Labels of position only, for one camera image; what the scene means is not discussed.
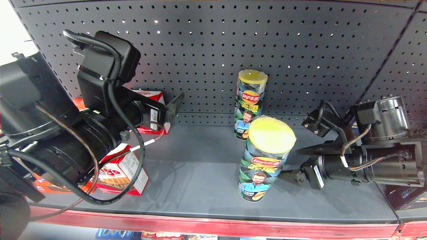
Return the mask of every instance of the white cable tie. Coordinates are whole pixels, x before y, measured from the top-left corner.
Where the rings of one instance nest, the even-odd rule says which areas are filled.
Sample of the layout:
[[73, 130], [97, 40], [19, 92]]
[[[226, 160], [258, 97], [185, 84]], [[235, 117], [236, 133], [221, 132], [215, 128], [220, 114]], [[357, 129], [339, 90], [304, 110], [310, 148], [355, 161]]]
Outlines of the white cable tie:
[[344, 165], [345, 168], [348, 168], [348, 164], [347, 161], [345, 159], [345, 156], [339, 156], [339, 158], [341, 158], [341, 162]]
[[[154, 139], [151, 139], [151, 140], [149, 140], [149, 141], [147, 141], [147, 142], [144, 142], [144, 146], [147, 146], [147, 145], [149, 145], [149, 144], [152, 144], [152, 143], [154, 143], [156, 140], [154, 140]], [[135, 147], [132, 147], [130, 150], [131, 150], [131, 152], [133, 152], [133, 151], [135, 151], [135, 150], [138, 150], [138, 149], [140, 149], [141, 147], [138, 145], [138, 146], [135, 146]]]

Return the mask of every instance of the yellow lid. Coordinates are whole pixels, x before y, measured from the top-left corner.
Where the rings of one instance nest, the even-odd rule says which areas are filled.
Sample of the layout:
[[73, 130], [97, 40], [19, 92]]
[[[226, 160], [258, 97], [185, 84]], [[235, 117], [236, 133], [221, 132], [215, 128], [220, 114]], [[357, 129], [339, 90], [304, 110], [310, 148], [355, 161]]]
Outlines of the yellow lid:
[[251, 123], [249, 139], [258, 149], [272, 154], [289, 152], [296, 142], [294, 132], [286, 123], [265, 115]]
[[249, 84], [265, 84], [268, 76], [260, 71], [246, 69], [239, 72], [239, 79]]

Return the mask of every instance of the perforated metal panel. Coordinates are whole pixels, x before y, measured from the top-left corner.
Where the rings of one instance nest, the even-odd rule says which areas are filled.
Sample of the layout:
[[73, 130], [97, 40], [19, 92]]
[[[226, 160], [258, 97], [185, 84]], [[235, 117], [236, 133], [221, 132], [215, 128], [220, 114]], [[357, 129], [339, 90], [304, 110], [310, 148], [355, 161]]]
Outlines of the perforated metal panel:
[[423, 12], [427, 12], [427, 2], [426, 1], [422, 1], [420, 8], [418, 9], [419, 11], [423, 11]]
[[365, 99], [400, 94], [411, 119], [427, 119], [427, 14], [416, 13]]
[[[53, 3], [68, 3], [70, 0], [9, 0], [15, 7], [25, 7], [25, 6], [35, 6], [35, 5], [44, 5], [44, 4], [53, 4]], [[345, 0], [348, 2], [357, 2], [356, 0]], [[393, 5], [401, 7], [412, 8], [417, 4], [418, 0], [394, 0], [394, 1], [383, 1], [383, 0], [365, 0], [364, 3], [372, 4], [383, 4], [383, 5]]]
[[[293, 129], [304, 129], [301, 123], [305, 116], [270, 114], [269, 116], [286, 122]], [[234, 116], [232, 114], [179, 113], [175, 123], [179, 125], [233, 126]]]
[[142, 53], [130, 88], [181, 91], [181, 111], [232, 113], [237, 73], [269, 74], [264, 113], [304, 115], [321, 99], [346, 111], [368, 86], [411, 10], [345, 2], [76, 2], [19, 15], [64, 87], [79, 96], [82, 57], [63, 29], [109, 31]]

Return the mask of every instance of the white wall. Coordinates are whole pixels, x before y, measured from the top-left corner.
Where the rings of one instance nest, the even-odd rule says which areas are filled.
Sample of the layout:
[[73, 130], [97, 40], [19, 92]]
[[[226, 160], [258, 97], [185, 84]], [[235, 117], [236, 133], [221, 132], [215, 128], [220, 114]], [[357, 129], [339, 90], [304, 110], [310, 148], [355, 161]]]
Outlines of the white wall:
[[15, 61], [11, 53], [19, 52], [25, 56], [37, 52], [37, 48], [19, 21], [8, 0], [0, 0], [0, 65]]

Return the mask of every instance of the barcode label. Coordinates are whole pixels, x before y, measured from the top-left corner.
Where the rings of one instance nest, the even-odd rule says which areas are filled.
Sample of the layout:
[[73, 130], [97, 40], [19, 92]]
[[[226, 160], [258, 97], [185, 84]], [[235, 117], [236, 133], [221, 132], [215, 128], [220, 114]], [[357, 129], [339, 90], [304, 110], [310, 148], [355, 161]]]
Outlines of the barcode label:
[[[151, 109], [150, 121], [157, 122], [157, 110]], [[157, 125], [154, 123], [150, 124], [150, 128], [157, 131]]]
[[320, 175], [317, 165], [314, 166], [314, 172], [316, 173], [317, 180], [319, 181], [319, 184], [320, 184], [320, 188], [323, 188], [325, 184], [323, 183], [323, 179], [322, 179], [322, 176]]

